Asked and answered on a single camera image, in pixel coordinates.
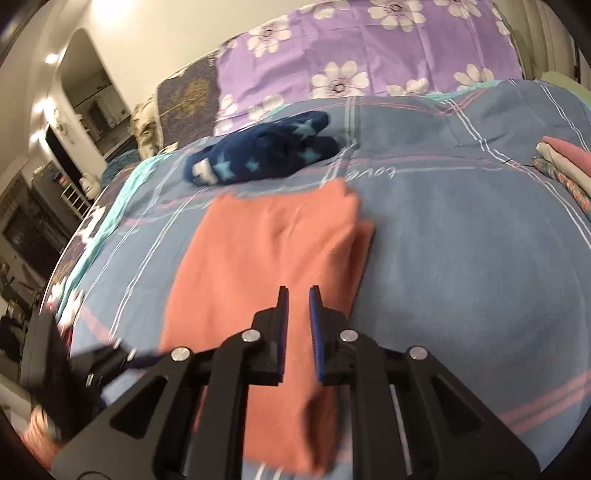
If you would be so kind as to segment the left hand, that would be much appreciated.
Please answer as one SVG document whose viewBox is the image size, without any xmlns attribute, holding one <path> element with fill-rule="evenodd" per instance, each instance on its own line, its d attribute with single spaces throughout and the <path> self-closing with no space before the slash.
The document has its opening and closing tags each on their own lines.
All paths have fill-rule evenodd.
<svg viewBox="0 0 591 480">
<path fill-rule="evenodd" d="M 39 405 L 31 411 L 29 423 L 20 437 L 35 459 L 46 470 L 50 470 L 63 443 L 54 438 L 49 417 Z"/>
</svg>

